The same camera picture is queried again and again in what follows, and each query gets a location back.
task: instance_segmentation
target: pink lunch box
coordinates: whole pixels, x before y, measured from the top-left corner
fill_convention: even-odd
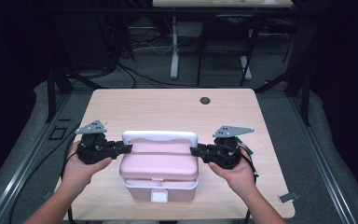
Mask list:
[[[135,200],[154,203],[192,201],[198,185],[198,159],[191,156],[198,137],[191,132],[127,131],[132,144],[119,172]]]

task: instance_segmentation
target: white desk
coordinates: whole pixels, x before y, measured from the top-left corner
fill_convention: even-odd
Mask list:
[[[153,0],[153,7],[291,7],[291,0]],[[177,21],[172,19],[172,64],[171,78],[177,79],[179,66],[179,49],[177,48]],[[240,57],[241,64],[246,64],[246,58]],[[248,69],[246,80],[252,80]]]
[[[201,97],[211,102],[203,105]],[[253,127],[240,138],[255,153],[260,177],[257,187],[283,216],[292,217],[292,203],[277,196],[288,193],[265,121],[252,90],[245,89],[144,89],[97,90],[81,126],[99,119],[106,139],[117,141],[128,130],[189,131],[199,142],[212,144],[212,134],[222,125]],[[199,159],[199,184],[192,202],[151,203],[135,201],[125,188],[118,168],[122,155],[101,172],[72,204],[76,220],[179,220],[244,218],[247,208],[227,185]]]

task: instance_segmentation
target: gray carpet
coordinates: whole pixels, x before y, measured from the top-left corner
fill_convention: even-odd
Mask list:
[[[167,46],[167,42],[157,44]],[[164,87],[191,88],[196,83],[196,46],[197,39],[186,39],[180,45],[179,77],[176,80],[170,79],[171,51],[158,54],[152,49],[138,49],[135,51],[135,61],[123,57],[121,62],[159,82],[173,84],[164,84]],[[264,84],[264,80],[272,79],[283,73],[286,64],[282,63],[282,57],[286,47],[287,36],[260,36],[250,66],[254,79],[246,82],[244,88],[257,88]],[[83,71],[82,74],[87,76],[92,72]],[[157,82],[146,81],[144,77],[134,75],[134,78],[136,80],[135,88],[161,88]],[[236,76],[230,78],[202,77],[201,86],[204,88],[238,88],[240,80],[241,78]],[[133,85],[133,79],[121,69],[115,70],[109,76],[94,78],[93,81],[106,88],[131,88]],[[48,115],[47,84],[46,82],[42,83],[34,89],[37,93],[37,102],[33,114],[0,171],[0,200],[2,200],[2,195],[17,169],[33,150],[37,140],[41,138],[41,134],[46,136],[46,139],[38,149],[33,167],[35,168],[42,162],[50,152],[51,154],[40,163],[40,167],[23,186],[11,218],[13,223],[21,223],[30,216],[45,201],[44,196],[47,197],[55,188],[62,168],[65,147],[71,140],[66,139],[60,147],[55,150],[54,148],[81,121],[92,93],[90,88],[82,83],[76,80],[72,80],[72,83],[75,90],[71,95],[66,96],[58,93],[62,107],[57,118],[49,125],[45,123]],[[257,94],[257,99],[289,191],[300,195],[300,198],[294,202],[296,215],[288,219],[288,222],[341,223],[339,213],[316,165],[310,140],[302,128],[301,120],[296,116],[298,112],[291,103],[292,100],[296,102],[296,99],[285,97],[282,92],[285,86],[285,83],[281,83],[265,93]],[[348,207],[358,223],[358,184],[334,148],[324,116],[323,105],[315,94],[310,97],[310,124],[331,171],[342,189]],[[4,215],[8,222],[9,213],[4,212]]]

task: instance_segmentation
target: forearm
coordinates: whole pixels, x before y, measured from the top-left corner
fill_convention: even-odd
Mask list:
[[[59,187],[24,223],[61,223],[76,194]]]
[[[255,223],[286,223],[258,189],[247,190],[239,195],[248,206]]]

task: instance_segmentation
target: hand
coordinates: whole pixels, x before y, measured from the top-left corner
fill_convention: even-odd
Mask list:
[[[76,153],[78,143],[79,142],[75,142],[72,144],[68,158]],[[76,197],[88,185],[91,181],[91,177],[106,168],[111,161],[111,158],[106,158],[95,164],[87,165],[78,158],[77,154],[73,155],[65,165],[60,188],[69,189]]]
[[[245,149],[241,148],[241,153],[248,159],[249,155],[246,153]],[[213,162],[209,162],[209,167],[211,170],[219,175],[220,177],[224,178],[230,188],[234,190],[240,196],[245,191],[250,191],[250,189],[255,189],[255,178],[252,168],[250,167],[249,163],[242,159],[238,165],[236,165],[231,170],[226,170],[218,166]]]

